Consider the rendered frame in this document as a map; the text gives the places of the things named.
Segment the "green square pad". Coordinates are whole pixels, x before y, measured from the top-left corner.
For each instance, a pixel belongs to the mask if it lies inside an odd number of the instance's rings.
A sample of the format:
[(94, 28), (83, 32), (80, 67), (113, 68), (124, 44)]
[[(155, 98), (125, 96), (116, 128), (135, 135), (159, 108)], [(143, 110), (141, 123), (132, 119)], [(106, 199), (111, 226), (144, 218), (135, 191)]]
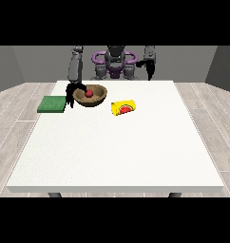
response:
[(44, 96), (40, 102), (38, 113), (63, 113), (66, 108), (65, 96)]

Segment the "yellow cup with melon print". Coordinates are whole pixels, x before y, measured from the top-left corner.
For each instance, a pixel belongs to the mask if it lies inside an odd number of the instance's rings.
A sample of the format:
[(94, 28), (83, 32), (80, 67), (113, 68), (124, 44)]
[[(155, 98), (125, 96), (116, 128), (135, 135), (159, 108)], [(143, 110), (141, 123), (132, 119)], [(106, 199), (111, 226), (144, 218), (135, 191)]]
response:
[(136, 104), (133, 100), (119, 101), (111, 104), (111, 112), (114, 116), (119, 116), (136, 109)]

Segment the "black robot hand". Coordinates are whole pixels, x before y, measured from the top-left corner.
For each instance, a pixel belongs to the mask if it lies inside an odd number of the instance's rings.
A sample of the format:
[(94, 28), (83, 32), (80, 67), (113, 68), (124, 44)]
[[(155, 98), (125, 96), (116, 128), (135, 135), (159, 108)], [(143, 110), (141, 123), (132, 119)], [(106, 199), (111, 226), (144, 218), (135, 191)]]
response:
[(142, 60), (136, 63), (136, 67), (142, 67), (145, 66), (147, 78), (148, 80), (151, 80), (154, 73), (155, 73), (155, 63), (153, 60)]
[(66, 103), (70, 105), (70, 107), (73, 107), (74, 105), (74, 98), (73, 93), (76, 89), (81, 89), (84, 92), (86, 92), (86, 86), (82, 83), (70, 83), (67, 85), (66, 88)]

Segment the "brown wooden bowl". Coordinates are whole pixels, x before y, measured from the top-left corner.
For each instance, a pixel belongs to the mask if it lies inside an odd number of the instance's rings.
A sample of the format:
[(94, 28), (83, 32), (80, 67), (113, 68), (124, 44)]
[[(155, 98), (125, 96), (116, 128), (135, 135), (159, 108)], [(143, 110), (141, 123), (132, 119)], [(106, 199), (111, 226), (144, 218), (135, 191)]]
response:
[(73, 98), (78, 104), (84, 107), (95, 107), (105, 100), (107, 89), (104, 86), (100, 84), (88, 84), (86, 88), (92, 91), (93, 95), (91, 98), (88, 98), (82, 89), (76, 89), (73, 92)]

